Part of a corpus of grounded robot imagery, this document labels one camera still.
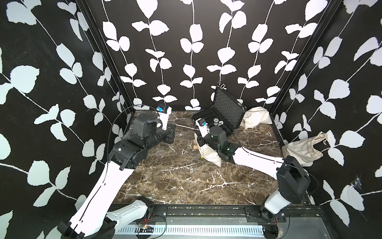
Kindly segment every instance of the white leaf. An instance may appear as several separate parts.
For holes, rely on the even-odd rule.
[[[68,83],[74,85],[77,83],[77,78],[76,75],[74,74],[73,71],[67,69],[67,68],[62,68],[60,70],[60,76]]]
[[[333,200],[330,202],[330,207],[335,212],[335,214],[339,216],[342,222],[345,225],[349,226],[349,223],[350,223],[349,213],[347,209],[345,208],[345,206],[341,202],[337,200]]]
[[[382,48],[379,48],[371,55],[370,64],[382,66]]]
[[[334,197],[334,191],[333,191],[332,187],[328,184],[328,182],[327,182],[326,180],[324,180],[324,183],[323,183],[323,186],[322,186],[322,187],[324,188],[324,190],[325,190],[327,193],[329,193],[329,195],[330,195],[330,197],[331,197],[332,199],[335,199],[335,197]]]
[[[214,71],[216,71],[216,70],[220,70],[221,67],[218,66],[218,65],[209,65],[209,66],[207,66],[207,69],[208,69],[210,72],[214,72]]]
[[[364,44],[362,44],[358,48],[357,52],[354,54],[354,61],[357,60],[363,54],[365,54],[371,50],[377,49],[377,48],[378,48],[377,38],[376,37],[369,38],[366,42],[364,42]]]
[[[127,76],[120,76],[121,81],[124,83],[133,83],[133,80],[130,77]]]
[[[222,67],[222,69],[220,70],[220,73],[222,75],[226,75],[226,74],[229,74],[229,73],[235,72],[235,71],[236,71],[236,67],[234,67],[233,65],[228,64],[228,65],[224,65]]]
[[[314,99],[320,101],[321,103],[325,102],[324,94],[316,89],[314,90]]]
[[[158,64],[159,64],[159,61],[157,61],[156,59],[154,58],[150,59],[150,68],[153,72],[155,72]]]
[[[330,59],[328,57],[322,57],[320,62],[318,63],[318,68],[322,69],[327,67],[330,64]]]
[[[104,71],[104,60],[103,60],[102,54],[100,52],[94,52],[92,61],[93,61],[93,64],[98,69],[100,69],[101,71]]]
[[[110,72],[109,67],[106,67],[105,68],[105,78],[106,78],[106,80],[110,81],[111,77],[112,77],[112,73]]]
[[[102,28],[107,38],[117,41],[117,30],[113,23],[109,21],[102,22]]]
[[[272,45],[273,43],[273,39],[272,38],[268,38],[268,39],[265,39],[261,44],[260,44],[260,48],[259,48],[259,52],[260,53],[264,53],[266,52],[270,46]]]
[[[297,123],[294,127],[293,127],[293,130],[292,130],[292,133],[294,133],[295,131],[302,131],[302,127],[301,127],[301,123]]]
[[[370,114],[377,114],[382,112],[382,98],[379,96],[370,96],[367,105],[366,111]]]
[[[143,80],[140,80],[140,79],[135,79],[133,82],[133,85],[135,87],[140,87],[140,86],[146,85],[146,82],[144,82]]]
[[[78,23],[81,26],[82,30],[87,31],[89,29],[89,26],[84,18],[84,15],[82,12],[77,12],[77,18],[78,18]]]
[[[293,88],[289,89],[289,97],[291,100],[294,100],[296,98],[296,90]]]
[[[333,81],[329,91],[329,99],[343,99],[349,94],[349,83],[341,79]]]
[[[328,57],[333,57],[337,53],[338,49],[340,48],[341,42],[342,42],[342,39],[340,37],[338,36],[334,37],[330,41],[324,55]]]
[[[158,85],[158,86],[157,86],[157,89],[158,89],[158,91],[159,91],[162,95],[166,95],[166,94],[171,90],[171,87],[169,87],[169,86],[166,85],[166,84],[163,84],[163,85]]]
[[[130,77],[134,77],[134,75],[137,73],[137,67],[134,63],[130,63],[125,66],[125,71],[129,74]]]
[[[83,98],[84,104],[89,109],[96,109],[97,108],[97,102],[93,95],[89,94]]]
[[[247,16],[242,11],[237,11],[235,16],[232,19],[232,27],[235,29],[241,28],[242,26],[247,25]]]
[[[254,65],[248,69],[248,79],[251,79],[261,71],[261,65]]]
[[[137,3],[147,18],[150,18],[158,7],[157,0],[137,0]]]
[[[302,26],[300,26],[298,23],[296,23],[296,24],[292,24],[292,25],[287,25],[285,27],[285,30],[288,34],[291,34],[295,31],[301,31],[302,28],[303,28]]]
[[[170,102],[176,101],[178,99],[175,96],[168,95],[168,96],[164,97],[164,100],[166,103],[170,103]]]
[[[112,132],[113,132],[114,134],[118,135],[118,133],[119,133],[119,126],[116,125],[116,124],[113,124]]]
[[[180,39],[180,46],[182,47],[183,51],[185,51],[185,53],[191,52],[192,44],[187,38]]]
[[[0,216],[0,238],[4,239],[6,236],[6,230],[9,226],[9,221],[13,217],[13,210],[11,210],[9,213],[5,213]]]
[[[172,67],[171,62],[167,58],[162,58],[159,63],[160,67],[164,70]]]
[[[11,146],[4,135],[0,134],[0,160],[6,159],[11,153]]]
[[[159,36],[170,30],[164,22],[159,20],[153,20],[149,25],[149,29],[153,36]]]
[[[74,63],[74,65],[73,65],[73,73],[77,77],[82,77],[82,66],[81,66],[81,63],[79,63],[79,62]]]
[[[326,134],[328,136],[328,143],[329,143],[330,147],[333,148],[335,146],[335,141],[336,141],[334,134],[331,130],[326,132]]]
[[[86,196],[83,195],[83,194],[81,194],[81,195],[78,197],[76,203],[74,204],[74,206],[76,207],[76,210],[77,210],[77,211],[81,208],[82,204],[84,204],[85,200],[86,200]]]
[[[308,79],[306,78],[306,75],[305,74],[301,75],[300,79],[298,79],[298,91],[304,89],[307,83],[308,83]]]
[[[104,75],[100,76],[98,81],[97,81],[97,85],[98,86],[104,86],[105,78],[106,77]]]
[[[189,31],[192,42],[201,41],[203,39],[203,31],[200,24],[192,24]]]
[[[198,77],[192,80],[193,84],[201,84],[203,81],[203,77]]]
[[[68,12],[70,12],[71,14],[75,14],[76,11],[77,11],[77,5],[76,3],[74,2],[70,2],[69,4],[66,4],[66,3],[63,3],[63,2],[58,2],[57,3],[57,6],[60,8],[60,9],[63,9],[63,10],[66,10]]]
[[[258,86],[259,83],[257,81],[249,81],[246,85],[245,85],[245,88],[252,88],[252,87],[255,87],[255,86]]]
[[[267,89],[267,95],[268,95],[268,97],[270,97],[279,91],[280,91],[280,88],[278,86],[271,86]]]
[[[64,109],[60,113],[61,120],[66,127],[70,127],[73,125],[75,116],[76,116],[76,113],[74,113],[73,111],[69,109]]]
[[[285,112],[282,112],[280,115],[280,122],[283,124],[287,120],[287,114]]]
[[[255,101],[257,102],[257,103],[259,103],[259,102],[263,102],[263,101],[266,101],[267,99],[266,98],[257,98],[257,99],[255,99]]]
[[[64,168],[63,170],[61,170],[58,173],[56,180],[55,180],[55,184],[56,184],[57,189],[61,190],[66,186],[66,184],[68,183],[69,172],[70,172],[70,166]]]
[[[43,123],[45,121],[48,121],[48,120],[54,120],[54,119],[57,119],[57,115],[58,115],[58,112],[60,111],[59,107],[58,107],[58,104],[52,106],[48,113],[46,114],[42,114],[40,115],[39,117],[37,117],[35,120],[34,120],[34,124],[35,125],[38,125],[40,123]]]
[[[70,25],[72,26],[74,34],[77,36],[77,38],[79,40],[82,41],[81,33],[79,33],[79,23],[78,23],[78,21],[71,18],[69,20],[69,22],[70,22]]]
[[[65,137],[64,132],[62,131],[62,124],[61,124],[61,122],[57,122],[55,124],[52,124],[52,126],[50,127],[50,132],[58,140],[61,140],[61,141],[67,141],[68,140]]]
[[[341,166],[343,166],[344,160],[343,160],[343,154],[341,151],[337,148],[330,148],[328,149],[328,155]]]
[[[281,54],[282,54],[283,56],[285,56],[287,60],[292,60],[292,59],[294,59],[294,58],[296,58],[296,57],[299,56],[299,54],[297,54],[297,53],[292,53],[292,54],[290,54],[290,53],[287,52],[286,50],[282,51]]]
[[[327,0],[310,0],[305,6],[305,21],[309,21],[322,12],[327,4]]]
[[[190,104],[192,105],[192,107],[196,107],[196,106],[199,106],[199,100],[197,99],[192,99],[190,100]]]
[[[63,43],[56,47],[56,51],[61,60],[63,60],[69,67],[73,66],[74,56]]]
[[[249,49],[249,51],[251,53],[257,52],[259,47],[260,47],[260,43],[258,43],[258,42],[250,42],[250,43],[248,43],[248,49]]]
[[[220,30],[221,33],[223,33],[225,26],[227,25],[227,23],[228,23],[231,19],[232,19],[232,16],[229,15],[228,13],[223,13],[223,14],[220,16],[220,20],[219,20],[219,30]]]
[[[49,180],[49,166],[41,161],[33,161],[31,168],[29,169],[27,182],[32,186],[44,185],[50,182]]]
[[[317,23],[309,23],[309,24],[305,25],[301,29],[298,37],[299,38],[306,38],[308,36],[311,36],[313,34],[314,30],[316,29],[316,27],[317,27]]]
[[[26,23],[30,26],[37,23],[31,10],[18,2],[10,2],[6,5],[6,16],[8,21],[13,23]]]
[[[303,96],[301,94],[297,94],[296,99],[298,100],[299,103],[301,103],[305,100],[305,96]]]
[[[304,140],[306,138],[308,138],[308,132],[306,132],[305,130],[301,131],[299,134],[298,134],[298,138],[300,140]]]
[[[199,53],[202,50],[203,47],[204,47],[204,44],[202,42],[194,42],[192,44],[192,50],[195,53]]]
[[[93,157],[94,156],[94,141],[89,139],[85,142],[84,147],[82,148],[82,156],[84,157]]]
[[[226,63],[229,59],[231,59],[235,55],[235,51],[230,47],[221,48],[217,51],[217,56],[222,64]]]
[[[331,102],[324,102],[320,106],[320,112],[323,113],[324,115],[329,116],[332,119],[335,119],[336,110],[335,110],[335,106]]]
[[[266,104],[271,104],[271,103],[275,102],[275,100],[276,100],[276,97],[275,97],[275,96],[274,96],[274,97],[269,97],[269,98],[265,101],[265,103],[266,103]]]
[[[56,190],[55,186],[51,186],[47,189],[45,189],[42,194],[34,201],[33,206],[35,207],[41,207],[48,204],[48,201],[50,197],[53,195],[54,191]]]
[[[238,77],[238,84],[246,84],[248,83],[246,78]]]
[[[10,80],[13,87],[24,93],[30,93],[40,74],[40,69],[34,68],[30,65],[20,65],[15,67],[10,74]]]
[[[342,3],[346,7],[346,12],[350,14],[356,10],[359,0],[344,0]]]
[[[275,67],[275,74],[278,73],[278,71],[283,68],[283,66],[287,65],[287,62],[284,61],[284,60],[281,60],[277,63],[276,67]]]
[[[253,31],[252,40],[256,42],[261,42],[265,34],[267,34],[268,26],[266,24],[258,24],[256,29]]]
[[[165,53],[160,51],[160,50],[155,52],[155,51],[153,51],[151,49],[145,49],[145,51],[147,53],[150,53],[151,55],[155,56],[156,58],[161,58],[162,56],[165,55]]]
[[[185,86],[187,88],[191,88],[192,87],[192,82],[189,81],[189,80],[184,80],[180,83],[181,86]]]
[[[123,51],[128,51],[130,49],[130,39],[126,36],[120,37],[118,44]]]
[[[376,170],[375,177],[382,177],[382,166]]]
[[[149,28],[149,25],[147,23],[144,23],[143,21],[137,21],[135,23],[131,24],[137,31],[142,31],[143,29]]]
[[[363,198],[357,190],[351,185],[346,185],[341,193],[340,199],[345,203],[352,206],[355,210],[363,211],[365,207],[363,205]]]
[[[342,134],[340,138],[340,145],[349,147],[349,148],[359,148],[363,145],[365,138],[362,137],[359,133],[347,130]]]
[[[97,112],[94,116],[94,125],[97,125],[104,119],[104,115],[101,112]]]
[[[285,67],[285,71],[291,71],[293,69],[293,67],[295,66],[297,60],[291,60],[287,66]]]

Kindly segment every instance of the cloth bag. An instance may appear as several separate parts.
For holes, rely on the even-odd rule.
[[[197,143],[197,135],[196,135],[196,133],[194,133],[194,136],[195,136],[197,148],[199,149],[200,155],[204,159],[206,159],[207,161],[210,161],[210,162],[216,164],[217,166],[221,167],[222,166],[222,159],[219,157],[217,152],[215,150],[213,150],[207,144],[205,144],[205,145],[200,147],[199,144]]]
[[[243,121],[244,128],[254,128],[260,123],[272,124],[268,110],[261,106],[254,107],[245,112]]]
[[[302,165],[311,163],[323,156],[323,153],[313,147],[313,145],[323,141],[324,144],[328,139],[327,134],[320,132],[317,136],[291,142],[281,147],[284,158],[288,155],[295,157],[297,161]]]

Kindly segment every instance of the marble floor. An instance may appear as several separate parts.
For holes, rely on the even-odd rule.
[[[195,112],[173,112],[169,123],[193,127]],[[260,124],[235,136],[246,148],[282,157],[271,125]],[[145,196],[156,204],[261,204],[277,188],[272,177],[246,166],[222,161],[218,167],[193,150],[194,132],[176,127],[172,145],[160,143],[124,183],[114,203],[132,203]],[[229,141],[236,139],[231,135]]]

